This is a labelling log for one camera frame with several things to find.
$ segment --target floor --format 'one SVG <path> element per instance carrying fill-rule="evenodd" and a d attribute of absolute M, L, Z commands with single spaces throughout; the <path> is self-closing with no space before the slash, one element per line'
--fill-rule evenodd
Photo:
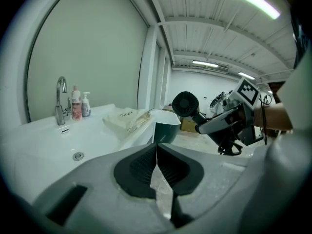
<path fill-rule="evenodd" d="M 239 157 L 251 157 L 257 146 L 264 145 L 264 141 L 262 140 L 248 147 L 240 141 L 237 141 L 237 143 L 243 146 L 242 154 L 239 155 Z M 209 138 L 208 135 L 200 135 L 198 133 L 179 130 L 172 144 L 191 150 L 219 155 L 217 152 L 218 146 Z M 170 219 L 173 191 L 158 166 L 156 166 L 153 171 L 151 188 L 156 190 L 156 203 L 160 212 L 166 218 Z"/>

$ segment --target soap dispenser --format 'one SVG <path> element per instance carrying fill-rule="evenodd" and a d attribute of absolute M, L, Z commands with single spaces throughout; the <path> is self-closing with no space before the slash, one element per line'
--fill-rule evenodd
<path fill-rule="evenodd" d="M 83 93 L 83 99 L 82 99 L 82 117 L 89 117 L 91 114 L 91 108 L 89 104 L 89 100 L 87 99 L 87 95 L 89 92 Z"/>

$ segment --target pink bottle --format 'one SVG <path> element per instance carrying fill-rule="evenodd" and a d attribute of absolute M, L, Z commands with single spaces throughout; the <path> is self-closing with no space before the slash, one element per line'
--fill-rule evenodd
<path fill-rule="evenodd" d="M 81 97 L 77 85 L 74 86 L 74 90 L 72 92 L 72 118 L 73 120 L 82 119 Z"/>

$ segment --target cardboard box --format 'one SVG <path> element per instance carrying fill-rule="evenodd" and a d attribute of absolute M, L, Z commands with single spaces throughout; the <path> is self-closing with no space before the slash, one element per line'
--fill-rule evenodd
<path fill-rule="evenodd" d="M 196 123 L 194 121 L 190 121 L 190 120 L 187 120 L 187 119 L 184 118 L 182 120 L 180 129 L 182 131 L 188 131 L 188 132 L 192 132 L 192 133 L 197 133 L 196 130 L 195 130 L 195 126 L 196 126 Z"/>

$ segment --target ceiling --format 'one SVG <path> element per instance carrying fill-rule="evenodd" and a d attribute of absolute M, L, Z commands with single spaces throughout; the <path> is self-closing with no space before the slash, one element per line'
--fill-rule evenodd
<path fill-rule="evenodd" d="M 284 0 L 266 0 L 281 13 L 275 20 L 244 0 L 151 1 L 174 69 L 233 79 L 243 72 L 261 84 L 285 80 L 292 73 L 296 46 Z M 193 60 L 220 67 L 206 69 Z"/>

